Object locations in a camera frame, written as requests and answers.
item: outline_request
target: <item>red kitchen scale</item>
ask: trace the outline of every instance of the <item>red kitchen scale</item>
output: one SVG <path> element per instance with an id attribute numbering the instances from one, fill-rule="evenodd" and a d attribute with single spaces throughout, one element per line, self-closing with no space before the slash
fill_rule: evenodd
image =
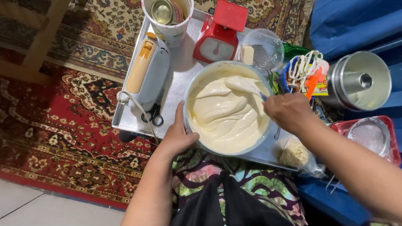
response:
<path id="1" fill-rule="evenodd" d="M 213 63 L 233 60 L 236 54 L 237 32 L 246 25 L 248 9 L 226 0 L 218 0 L 212 20 L 206 20 L 201 28 L 193 57 Z"/>

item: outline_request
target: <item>floral carpet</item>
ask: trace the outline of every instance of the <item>floral carpet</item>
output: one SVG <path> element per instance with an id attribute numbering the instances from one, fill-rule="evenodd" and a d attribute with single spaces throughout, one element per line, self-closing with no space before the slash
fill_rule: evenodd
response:
<path id="1" fill-rule="evenodd" d="M 11 0 L 45 13 L 46 0 Z M 300 44 L 313 0 L 231 0 L 249 10 L 246 27 L 268 28 L 286 42 Z M 195 0 L 195 9 L 213 14 L 217 0 Z M 102 32 L 117 41 L 130 60 L 145 14 L 140 0 L 73 0 L 53 41 L 47 60 L 112 81 L 124 81 L 128 64 Z M 36 31 L 0 17 L 0 46 L 24 53 Z"/>
<path id="2" fill-rule="evenodd" d="M 0 58 L 23 55 L 0 48 Z M 59 83 L 0 77 L 0 178 L 126 208 L 154 146 L 111 127 L 121 84 L 44 63 Z"/>

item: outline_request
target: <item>hand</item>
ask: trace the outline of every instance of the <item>hand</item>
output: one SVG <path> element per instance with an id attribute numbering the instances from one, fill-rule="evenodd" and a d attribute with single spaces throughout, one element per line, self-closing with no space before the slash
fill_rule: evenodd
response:
<path id="1" fill-rule="evenodd" d="M 321 123 L 306 96 L 299 92 L 269 97 L 264 103 L 264 112 L 280 128 L 295 136 L 305 133 L 317 122 Z"/>
<path id="2" fill-rule="evenodd" d="M 175 155 L 188 149 L 199 138 L 200 135 L 198 133 L 186 134 L 183 120 L 183 102 L 181 101 L 177 105 L 174 123 L 169 126 L 157 150 L 159 149 L 161 152 L 173 158 Z"/>

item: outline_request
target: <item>aluminum tray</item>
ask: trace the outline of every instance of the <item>aluminum tray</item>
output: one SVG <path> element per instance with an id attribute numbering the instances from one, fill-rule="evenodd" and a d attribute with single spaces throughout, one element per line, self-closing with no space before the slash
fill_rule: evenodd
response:
<path id="1" fill-rule="evenodd" d="M 168 127 L 173 124 L 176 107 L 183 99 L 184 91 L 190 80 L 198 71 L 207 65 L 205 62 L 201 62 L 193 58 L 193 50 L 204 21 L 210 17 L 210 14 L 201 12 L 199 10 L 194 10 L 193 17 L 189 21 L 189 25 L 187 27 L 187 35 L 183 45 L 177 48 L 169 49 L 170 69 L 164 84 L 165 93 L 163 96 L 160 113 L 164 119 L 164 123 L 160 127 L 154 127 L 155 134 L 158 138 L 163 138 Z M 137 47 L 145 38 L 145 33 L 148 31 L 153 32 L 152 27 L 150 26 L 150 20 L 145 17 L 135 44 L 133 58 L 137 55 L 137 52 L 139 51 L 139 48 Z M 250 31 L 251 29 L 245 28 L 243 32 L 237 33 L 239 43 Z M 133 62 L 134 60 L 131 61 L 128 71 L 131 71 Z M 258 68 L 256 69 L 260 71 L 262 75 L 267 74 L 264 70 L 260 70 Z M 149 125 L 141 120 L 141 111 L 137 108 L 131 108 L 124 104 L 117 104 L 112 120 L 112 127 L 152 136 Z M 290 134 L 286 131 L 282 131 L 280 139 L 275 141 L 274 133 L 275 130 L 272 130 L 272 132 L 260 146 L 255 148 L 253 151 L 238 157 L 252 162 L 297 171 L 295 168 L 281 165 L 277 162 L 279 150 L 285 146 Z"/>

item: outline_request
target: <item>black apron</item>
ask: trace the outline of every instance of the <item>black apron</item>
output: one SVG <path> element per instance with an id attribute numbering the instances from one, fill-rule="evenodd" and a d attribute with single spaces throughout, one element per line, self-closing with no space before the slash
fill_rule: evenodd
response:
<path id="1" fill-rule="evenodd" d="M 218 186 L 223 183 L 227 226 L 291 226 L 276 210 L 264 205 L 240 188 L 237 181 L 222 171 L 218 178 L 189 199 L 173 216 L 171 226 L 224 226 L 218 200 Z"/>

